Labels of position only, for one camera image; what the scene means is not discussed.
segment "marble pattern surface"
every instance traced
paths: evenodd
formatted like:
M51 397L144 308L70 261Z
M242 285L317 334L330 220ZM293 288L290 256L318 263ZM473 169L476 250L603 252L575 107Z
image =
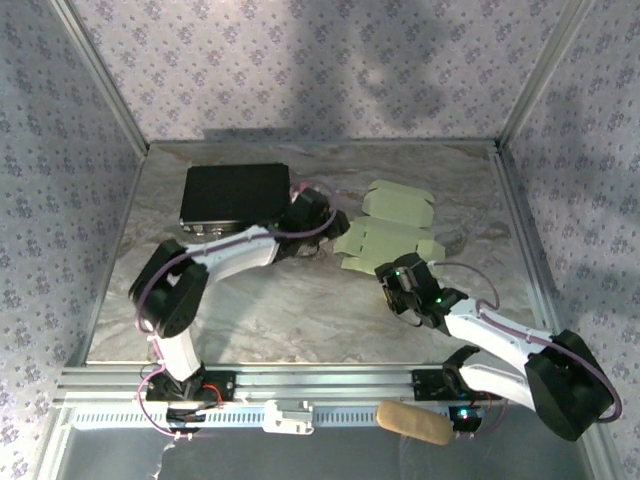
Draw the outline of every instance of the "marble pattern surface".
M88 360L153 358L133 326L132 281L159 242L197 237L178 226L184 179L193 164L281 161L292 180L335 189L350 218L361 215L368 185L383 178L425 188L436 199L431 230L447 258L481 267L495 281L503 315L533 325L521 255L508 226L484 148L433 144L154 145L144 166ZM192 336L213 362L439 362L462 342L403 324L388 310L376 279L341 270L330 243L313 258L245 271L205 291ZM490 295L482 279L448 267L444 283Z

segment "patterned wall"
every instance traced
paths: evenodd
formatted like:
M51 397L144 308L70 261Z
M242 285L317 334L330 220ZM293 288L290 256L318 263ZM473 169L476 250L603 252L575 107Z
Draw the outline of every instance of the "patterned wall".
M496 137L562 0L75 0L148 141Z
M0 17L0 478L20 478L137 160L47 2L5 0Z
M640 479L640 6L597 2L512 147L561 313L625 401Z

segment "black device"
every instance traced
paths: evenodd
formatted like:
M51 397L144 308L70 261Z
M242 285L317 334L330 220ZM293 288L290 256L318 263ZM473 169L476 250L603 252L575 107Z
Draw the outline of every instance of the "black device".
M289 167L283 163L191 167L180 226L203 235L265 225L291 204L289 188Z

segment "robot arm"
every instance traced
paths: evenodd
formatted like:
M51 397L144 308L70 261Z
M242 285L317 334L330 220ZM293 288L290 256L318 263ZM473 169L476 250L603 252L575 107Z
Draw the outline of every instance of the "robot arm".
M615 389L585 342L564 330L558 335L523 327L453 288L440 288L428 265L407 254L376 269L389 308L412 310L422 325L460 338L492 353L522 375L465 361L478 352L464 347L444 363L445 381L454 391L485 391L535 411L565 440L577 440L612 405L620 415Z
M317 246L349 229L344 212L330 211L328 199L308 188L298 194L277 223L255 225L213 242L162 242L129 290L147 333L177 390L188 399L199 388L203 365L189 326L209 283L294 256L301 246Z
M163 242L130 290L145 325L153 335L174 391L191 400L206 373L189 326L202 293L215 282L243 270L266 266L295 255L303 244L336 238L349 228L343 212L330 216L329 202L307 189L277 224L254 226L234 236L203 245ZM309 232L310 236L300 232ZM459 394L484 391L535 411L556 434L576 440L614 402L602 380L531 338L557 344L602 369L582 339L565 330L557 336L523 327L478 309L479 303L453 288L440 288L427 264L415 253L376 269L389 308L396 314L412 310L422 325L460 338L504 360L520 374L482 364L465 365L480 349L464 347L443 364L444 380Z

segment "metal frame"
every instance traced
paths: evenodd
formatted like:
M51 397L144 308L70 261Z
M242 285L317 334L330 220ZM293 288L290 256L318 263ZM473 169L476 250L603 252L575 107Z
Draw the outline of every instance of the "metal frame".
M413 143L442 144L444 141L423 141ZM503 155L497 151L491 141L464 142L457 141L455 146L487 148L491 168L500 186L502 200L509 211L510 228L518 247L522 252L523 267L528 277L529 299L536 319L536 326L540 329L560 331L563 326L559 322L548 295L551 292L549 283L550 273L548 265L537 258L533 252L538 251L541 243L535 227L529 226L528 203L518 194L518 176L513 165L513 159L507 149ZM140 169L135 179L135 187L127 202L118 240L124 233L124 225L129 215L133 196L137 190ZM91 324L88 327L85 341L81 346L74 365L85 365L86 354L89 351L93 330L100 312L102 298L106 292L111 270L115 263L115 252L110 263L109 273L102 285L102 296L94 308ZM271 399L313 399L321 405L358 405L371 406L384 398L397 398L402 401L412 401L413 393L410 386L411 379L408 372L417 368L416 365L219 365L216 369L233 369L240 371L238 376L237 398L245 398L249 404L261 404ZM67 412L76 406L100 403L103 405L130 405L135 388L140 382L140 365L92 365L89 367L66 368L59 384L58 394L54 405ZM329 382L332 387L318 386ZM72 417L68 412L60 414L63 423L56 424L56 430L67 425ZM54 439L63 441L60 433ZM611 435L606 426L595 426L583 435L583 445L589 459L595 478L619 478L622 464L616 454Z
M533 70L529 74L527 83L516 100L500 133L498 146L501 152L513 141L520 128L529 118L529 114L594 1L568 0L565 4L560 18L558 18L558 23L556 23L547 44L542 49Z
M255 142L248 142L242 139L229 139L224 142L208 142L207 140L161 140L154 141L152 145L163 146L180 146L180 145L442 145L449 147L468 147L468 148L490 148L495 146L495 140L491 138L358 138L358 139L336 139L336 140L277 140L265 139Z
M274 398L313 399L314 407L319 407L318 419L325 422L324 426L370 426L375 421L375 407L381 400L413 403L411 370L417 368L441 367L419 364L216 365L216 370L238 372L236 401L218 411L219 416L210 414L207 427L255 427L256 419L247 420L243 415L262 414L262 409L257 407ZM127 428L144 428L142 415L133 412L136 409L133 399L139 383L140 367L134 365L64 369L43 435L42 444L46 449L36 465L34 478L57 478L70 430L76 421L80 422L80 428L96 422L103 428L109 428L114 421L126 422ZM429 408L445 414L449 404L432 402ZM165 409L165 403L148 408L158 420ZM332 417L336 413L348 414L349 417Z
M107 105L113 112L120 127L136 150L138 156L144 155L149 149L144 135L138 128L133 115L129 111L126 102L118 92L109 71L100 58L100 54L91 43L86 29L82 25L80 16L73 4L68 0L49 0L53 10L58 14L62 25L69 34L71 41L78 49L78 53L85 62L87 70L91 74L96 87L102 93Z

